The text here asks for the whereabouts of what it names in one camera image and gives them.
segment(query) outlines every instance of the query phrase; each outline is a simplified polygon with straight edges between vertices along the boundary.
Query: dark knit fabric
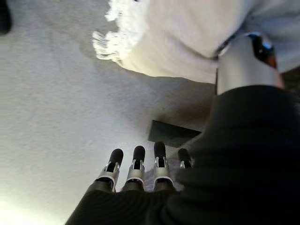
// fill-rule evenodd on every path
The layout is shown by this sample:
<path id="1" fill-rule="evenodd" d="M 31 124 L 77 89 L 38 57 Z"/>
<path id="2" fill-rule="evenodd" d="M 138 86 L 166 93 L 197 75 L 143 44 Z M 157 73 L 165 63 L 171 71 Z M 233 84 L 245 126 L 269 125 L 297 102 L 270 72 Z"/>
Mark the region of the dark knit fabric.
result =
<path id="1" fill-rule="evenodd" d="M 181 193 L 94 191 L 67 224 L 300 222 L 300 122 L 286 92 L 251 86 L 217 96 L 191 157 Z"/>

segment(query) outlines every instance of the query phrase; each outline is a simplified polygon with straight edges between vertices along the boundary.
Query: prosthetic hand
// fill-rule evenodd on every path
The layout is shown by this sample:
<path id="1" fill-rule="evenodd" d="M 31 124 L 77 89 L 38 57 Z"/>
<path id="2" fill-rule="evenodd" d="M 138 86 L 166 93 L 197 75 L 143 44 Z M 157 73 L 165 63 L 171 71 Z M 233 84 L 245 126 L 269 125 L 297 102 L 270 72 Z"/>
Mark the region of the prosthetic hand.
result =
<path id="1" fill-rule="evenodd" d="M 175 191 L 173 180 L 170 177 L 169 165 L 165 155 L 165 145 L 162 142 L 157 142 L 154 145 L 154 188 L 153 191 Z M 178 156 L 181 161 L 181 168 L 190 168 L 192 166 L 191 158 L 186 149 L 180 149 Z M 100 190 L 105 192 L 116 192 L 116 184 L 120 172 L 120 166 L 123 159 L 123 151 L 115 149 L 109 162 L 103 168 L 101 174 L 88 188 L 87 192 Z M 144 189 L 144 159 L 145 148 L 137 146 L 133 153 L 132 163 L 129 167 L 128 176 L 122 192 L 124 191 L 145 191 Z"/>

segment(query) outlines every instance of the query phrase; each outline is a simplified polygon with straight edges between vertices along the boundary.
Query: fringe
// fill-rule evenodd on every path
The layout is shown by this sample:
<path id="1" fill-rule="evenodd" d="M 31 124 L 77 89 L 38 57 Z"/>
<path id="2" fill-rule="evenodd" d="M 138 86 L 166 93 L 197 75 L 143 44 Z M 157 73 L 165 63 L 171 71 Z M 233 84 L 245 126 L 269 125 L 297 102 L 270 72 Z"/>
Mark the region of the fringe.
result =
<path id="1" fill-rule="evenodd" d="M 105 36 L 94 31 L 93 47 L 101 60 L 119 61 L 128 56 L 147 29 L 145 15 L 149 0 L 110 0 L 110 10 L 105 15 L 108 22 L 116 21 L 118 32 Z"/>

